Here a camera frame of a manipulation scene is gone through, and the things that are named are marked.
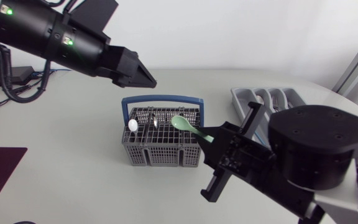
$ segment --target plastic spoon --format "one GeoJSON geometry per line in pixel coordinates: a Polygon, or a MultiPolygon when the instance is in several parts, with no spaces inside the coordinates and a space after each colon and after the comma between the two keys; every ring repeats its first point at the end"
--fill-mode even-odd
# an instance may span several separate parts
{"type": "Polygon", "coordinates": [[[207,134],[202,133],[201,131],[198,131],[196,128],[194,128],[189,121],[182,117],[182,116],[174,116],[171,119],[171,124],[174,128],[182,130],[182,131],[190,131],[192,133],[197,134],[198,136],[202,137],[208,142],[214,141],[214,138],[212,136],[209,136],[207,134]]]}

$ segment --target black box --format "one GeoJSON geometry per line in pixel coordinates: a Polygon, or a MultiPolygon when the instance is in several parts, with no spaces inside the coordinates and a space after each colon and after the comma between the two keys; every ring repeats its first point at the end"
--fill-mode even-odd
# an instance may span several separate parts
{"type": "Polygon", "coordinates": [[[26,67],[12,67],[12,84],[26,85],[31,80],[31,74],[34,69],[31,66],[26,67]]]}

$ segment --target dishwasher cutlery basket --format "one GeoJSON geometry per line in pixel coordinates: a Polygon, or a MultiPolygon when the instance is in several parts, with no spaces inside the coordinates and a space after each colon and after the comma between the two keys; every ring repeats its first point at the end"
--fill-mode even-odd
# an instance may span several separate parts
{"type": "Polygon", "coordinates": [[[197,167],[201,148],[195,135],[189,131],[180,131],[171,125],[175,115],[185,117],[194,127],[204,126],[204,101],[199,98],[175,95],[144,95],[123,98],[121,101],[124,115],[124,133],[122,144],[133,166],[197,167]],[[191,103],[198,108],[155,108],[135,107],[128,113],[129,103],[148,101],[173,101],[191,103]],[[131,132],[128,121],[135,119],[138,130],[131,132]]]}

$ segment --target table surface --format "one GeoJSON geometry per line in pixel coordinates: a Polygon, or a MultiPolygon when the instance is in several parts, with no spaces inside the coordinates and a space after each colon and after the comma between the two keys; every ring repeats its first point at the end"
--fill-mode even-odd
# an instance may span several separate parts
{"type": "MultiPolygon", "coordinates": [[[[0,193],[0,223],[297,223],[296,216],[235,177],[217,203],[207,202],[200,190],[213,170],[202,163],[203,155],[197,168],[131,166],[121,144],[123,97],[202,98],[205,126],[219,126],[241,123],[231,88],[290,87],[309,105],[329,105],[358,116],[358,106],[348,99],[272,72],[151,73],[158,81],[154,89],[119,88],[106,78],[58,72],[38,100],[0,107],[0,147],[29,149],[0,193]]],[[[325,216],[323,223],[333,221],[325,216]]]]}

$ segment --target cutlery tray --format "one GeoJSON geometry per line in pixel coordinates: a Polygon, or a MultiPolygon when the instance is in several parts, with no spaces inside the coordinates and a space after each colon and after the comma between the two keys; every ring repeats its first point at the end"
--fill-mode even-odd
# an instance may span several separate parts
{"type": "Polygon", "coordinates": [[[276,111],[287,110],[296,106],[306,105],[302,97],[292,88],[232,88],[232,103],[239,115],[241,121],[246,118],[250,108],[249,102],[262,103],[260,98],[263,99],[263,104],[266,108],[264,118],[261,120],[258,128],[255,131],[252,139],[265,146],[269,146],[269,139],[267,136],[267,128],[269,118],[272,113],[276,111]]]}

